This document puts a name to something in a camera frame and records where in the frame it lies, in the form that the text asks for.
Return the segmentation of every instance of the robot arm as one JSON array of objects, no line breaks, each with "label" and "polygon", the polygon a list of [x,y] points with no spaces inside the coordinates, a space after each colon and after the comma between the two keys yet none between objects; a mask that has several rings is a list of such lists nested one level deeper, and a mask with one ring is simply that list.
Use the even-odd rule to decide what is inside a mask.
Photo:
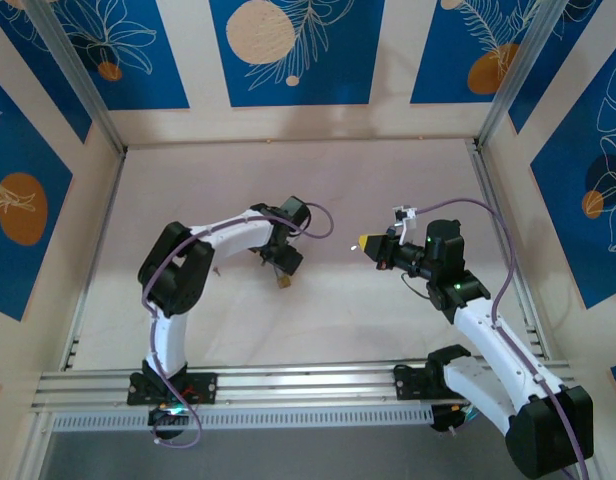
[{"label": "robot arm", "polygon": [[[237,219],[239,217],[261,217],[261,212],[249,209],[234,218]],[[222,223],[230,223],[230,220],[233,219],[203,227],[192,227],[189,229],[189,235],[194,236],[204,231],[213,232],[213,227],[218,227]],[[169,227],[181,229],[179,225]],[[196,280],[191,279],[188,282],[183,282],[183,285],[177,284],[177,296],[180,298],[175,301],[174,304],[160,298],[158,291],[155,292],[153,289],[155,293],[151,295],[152,300],[158,303],[158,306],[155,305],[157,306],[157,326],[155,331],[156,353],[168,378],[175,375],[186,365],[184,352],[184,337],[188,318],[188,310],[186,309],[192,308],[194,303],[196,303],[201,296],[208,273],[212,271],[215,265],[235,253],[243,250],[261,248],[267,245],[273,230],[273,225],[269,221],[253,220],[210,233],[203,238],[203,242],[198,241],[196,244],[193,244],[191,251],[188,252],[188,255],[194,256],[195,263],[197,263],[194,268],[194,273],[191,272]],[[149,277],[152,276],[152,272],[154,272],[153,268],[151,268],[154,266],[152,262],[153,258],[152,255],[149,256],[149,259],[142,269],[143,275],[140,274],[140,277],[146,282]],[[186,260],[184,260],[181,268],[184,269],[186,267]],[[146,361],[148,365],[150,365],[150,368],[157,371],[152,353],[149,352],[146,355]]]},{"label": "robot arm", "polygon": [[483,368],[460,345],[446,347],[428,356],[425,369],[395,368],[398,397],[423,400],[459,394],[505,436],[508,452],[522,473],[538,478],[577,460],[549,391],[566,413],[584,458],[590,458],[590,396],[580,386],[566,387],[526,348],[501,315],[492,318],[490,293],[464,268],[459,222],[431,222],[425,245],[417,246],[408,241],[415,226],[414,209],[400,207],[395,214],[398,226],[408,232],[397,235],[390,228],[385,235],[362,236],[360,246],[377,269],[397,267],[410,277],[426,279],[431,303],[477,346],[490,367]]},{"label": "robot arm", "polygon": [[150,351],[145,357],[142,372],[131,375],[129,404],[168,404],[173,399],[157,373],[153,353],[165,378],[178,391],[200,392],[199,395],[185,395],[191,403],[214,399],[209,385],[213,379],[203,378],[205,374],[186,372],[184,340],[188,312],[201,297],[213,266],[243,250],[259,254],[265,263],[272,264],[285,275],[293,275],[303,257],[288,240],[296,232],[292,226],[299,229],[310,215],[308,205],[290,197],[281,207],[254,205],[241,215],[212,225],[186,228],[173,222],[166,226],[139,270],[139,282],[144,290],[173,251],[183,242],[190,242],[191,237],[195,239],[166,265],[149,289],[147,302],[154,310],[156,322],[154,352]]}]

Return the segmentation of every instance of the gray floor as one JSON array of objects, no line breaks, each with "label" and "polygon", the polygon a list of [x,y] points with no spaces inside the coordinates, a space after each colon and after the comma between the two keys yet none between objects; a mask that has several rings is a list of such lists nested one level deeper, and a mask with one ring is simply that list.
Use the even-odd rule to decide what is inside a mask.
[{"label": "gray floor", "polygon": [[[523,479],[479,417],[456,436],[428,426],[215,430],[200,445],[157,447],[148,433],[53,434],[41,479]],[[564,478],[553,474],[546,479]]]}]

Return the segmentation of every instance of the white floor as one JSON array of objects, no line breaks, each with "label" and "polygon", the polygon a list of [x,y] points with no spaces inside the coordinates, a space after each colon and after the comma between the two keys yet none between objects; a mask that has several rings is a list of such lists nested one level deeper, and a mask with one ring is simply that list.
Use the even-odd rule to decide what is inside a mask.
[{"label": "white floor", "polygon": [[[241,143],[131,150],[94,282],[84,309],[75,369],[138,368],[149,317],[137,271],[164,226],[205,225],[250,205],[290,195],[335,217],[326,240],[300,238],[304,263],[280,290],[271,267],[244,252],[219,266],[192,311],[190,365],[255,365],[422,358],[453,343],[472,345],[399,272],[379,272],[359,250],[360,234],[380,233],[391,208],[452,197],[481,198],[463,140]],[[311,229],[327,221],[315,213]],[[506,274],[491,220],[472,205],[420,217],[419,239],[435,218],[458,218],[467,268],[493,295]],[[414,281],[425,291],[423,281]],[[527,341],[514,292],[502,303]]]}]

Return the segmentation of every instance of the orange circle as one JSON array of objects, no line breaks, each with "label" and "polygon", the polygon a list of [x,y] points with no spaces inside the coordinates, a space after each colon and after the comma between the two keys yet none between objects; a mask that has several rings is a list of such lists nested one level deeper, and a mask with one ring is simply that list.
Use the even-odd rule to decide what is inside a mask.
[{"label": "orange circle", "polygon": [[13,242],[37,243],[46,229],[48,200],[41,183],[27,173],[11,173],[0,184],[1,229]]},{"label": "orange circle", "polygon": [[591,190],[584,195],[581,208],[584,209],[584,214],[588,218],[594,220],[604,211],[604,197],[598,191]]},{"label": "orange circle", "polygon": [[519,45],[507,43],[483,55],[477,60],[468,74],[468,88],[477,95],[496,93],[504,76],[517,55]]},{"label": "orange circle", "polygon": [[101,62],[97,67],[97,71],[104,80],[108,80],[109,82],[118,82],[123,76],[121,68],[111,62]]}]

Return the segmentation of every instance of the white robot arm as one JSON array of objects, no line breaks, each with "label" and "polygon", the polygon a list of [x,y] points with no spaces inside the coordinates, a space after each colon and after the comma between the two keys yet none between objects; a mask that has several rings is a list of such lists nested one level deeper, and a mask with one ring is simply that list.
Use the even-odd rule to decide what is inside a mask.
[{"label": "white robot arm", "polygon": [[[261,212],[249,209],[234,218],[248,219],[255,217],[261,218],[261,216]],[[204,231],[213,232],[213,228],[224,223],[229,223],[230,220],[232,219],[203,227],[191,227],[190,235],[195,236]],[[212,258],[209,263],[205,262],[203,268],[207,271],[211,271],[215,265],[235,253],[261,248],[267,245],[273,230],[274,227],[270,221],[252,220],[204,236],[203,242],[206,244],[205,256],[211,256]],[[188,311],[167,316],[161,308],[156,305],[154,305],[154,307],[156,307],[157,310],[157,326],[155,332],[156,354],[166,376],[170,378],[186,365],[184,339]],[[146,361],[150,368],[157,371],[152,352],[146,355]]]},{"label": "white robot arm", "polygon": [[[427,280],[431,303],[475,344],[489,367],[482,367],[460,345],[446,347],[432,352],[424,369],[395,367],[397,397],[468,400],[504,435],[513,462],[529,478],[590,458],[590,396],[581,386],[564,385],[494,311],[488,290],[464,268],[459,222],[431,222],[425,245],[417,246],[410,241],[415,209],[399,207],[395,216],[404,230],[400,235],[391,227],[384,235],[360,237],[359,245],[378,270],[397,267]],[[453,412],[433,427],[458,426],[464,417],[461,411]]]}]

